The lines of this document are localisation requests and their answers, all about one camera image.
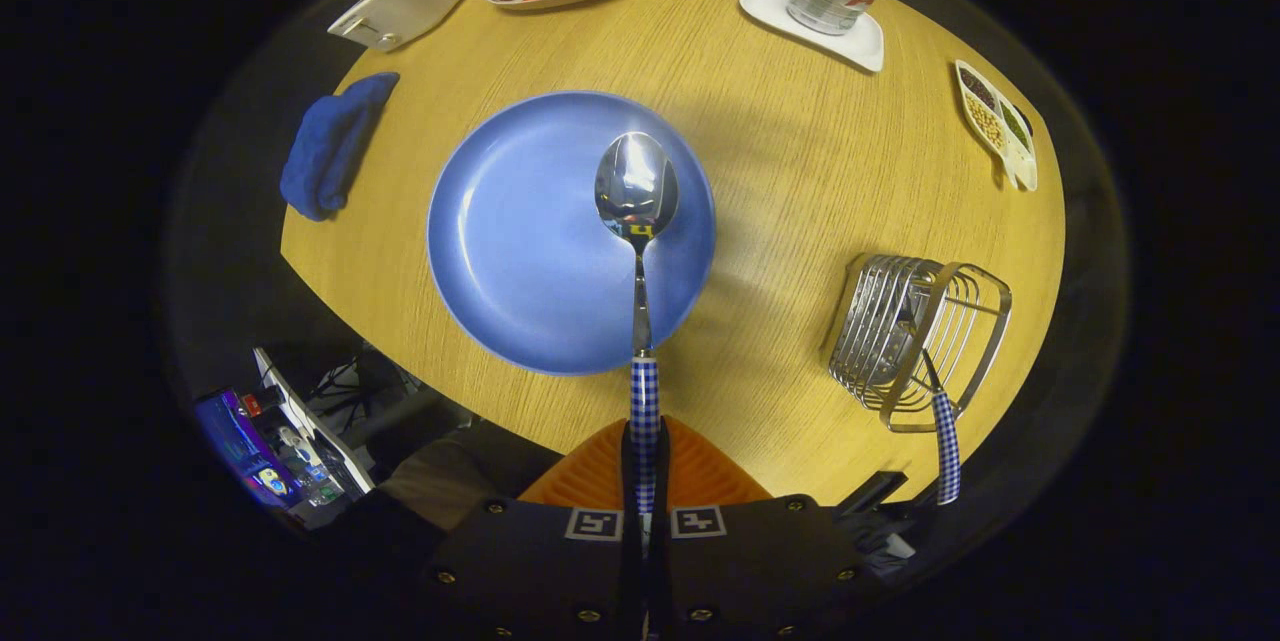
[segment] blue plate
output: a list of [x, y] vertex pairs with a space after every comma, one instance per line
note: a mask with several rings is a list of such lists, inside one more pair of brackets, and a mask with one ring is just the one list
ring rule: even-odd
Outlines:
[[426, 216], [435, 288], [492, 353], [557, 376], [630, 363], [635, 253], [600, 223], [593, 196], [604, 150], [627, 131], [658, 139], [680, 182], [676, 216], [645, 252], [655, 344], [694, 308], [716, 252], [716, 211], [689, 145], [632, 100], [541, 95], [458, 145]]

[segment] spoon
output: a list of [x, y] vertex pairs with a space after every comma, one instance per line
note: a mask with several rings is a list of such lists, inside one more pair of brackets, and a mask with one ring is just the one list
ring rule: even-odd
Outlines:
[[627, 241], [636, 253], [635, 312], [631, 321], [631, 448], [640, 513], [653, 513], [657, 481], [658, 362], [649, 330], [649, 294], [644, 280], [644, 249], [662, 234], [680, 203], [676, 170], [653, 136], [628, 131], [618, 136], [595, 171], [595, 209], [609, 232]]
[[[915, 313], [911, 310], [910, 299], [902, 299], [897, 322], [913, 335], [915, 334]], [[929, 390], [933, 394], [933, 429], [938, 435], [938, 505], [946, 505], [960, 495], [960, 445], [956, 439], [956, 420], [951, 411], [951, 397], [938, 381], [938, 371], [933, 368], [929, 351], [922, 348], [920, 354], [924, 357], [924, 370], [929, 374]]]

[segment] wire basket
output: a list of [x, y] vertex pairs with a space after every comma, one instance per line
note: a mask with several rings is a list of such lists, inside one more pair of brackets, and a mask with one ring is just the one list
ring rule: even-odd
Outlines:
[[951, 395], [959, 418], [996, 361], [1012, 303], [1005, 281], [973, 264], [861, 255], [827, 340], [828, 370], [890, 431], [933, 432], [922, 351], [943, 386], [964, 385]]

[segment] napkin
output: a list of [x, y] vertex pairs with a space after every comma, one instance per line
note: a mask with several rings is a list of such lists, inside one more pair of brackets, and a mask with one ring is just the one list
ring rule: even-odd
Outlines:
[[347, 189], [397, 81], [399, 73], [374, 73], [302, 115], [280, 175], [280, 194], [302, 216], [324, 221], [347, 205]]

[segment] wood grain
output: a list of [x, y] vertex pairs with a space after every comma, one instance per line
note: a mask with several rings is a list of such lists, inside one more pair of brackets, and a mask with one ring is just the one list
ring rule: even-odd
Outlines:
[[[347, 209], [311, 223], [289, 209], [280, 249], [339, 317], [476, 413], [570, 450], [627, 413], [627, 368], [548, 377], [486, 353], [433, 285], [424, 230], [435, 179], [468, 131], [554, 90], [635, 99], [699, 155], [717, 206], [710, 280], [659, 349], [663, 409], [773, 494], [842, 499], [869, 473], [904, 471], [893, 500], [937, 477], [933, 435], [881, 426], [827, 375], [823, 339], [846, 264], [863, 252], [968, 261], [1004, 278], [1014, 313], [1000, 357], [957, 422], [968, 457], [1027, 377], [1062, 271], [1062, 186], [1050, 131], [992, 63], [897, 0], [877, 0], [877, 75], [783, 38], [737, 0], [593, 0], [503, 12], [462, 0], [370, 73], [402, 79]], [[1012, 189], [969, 131], [950, 63], [963, 58], [1030, 118], [1039, 189]]]

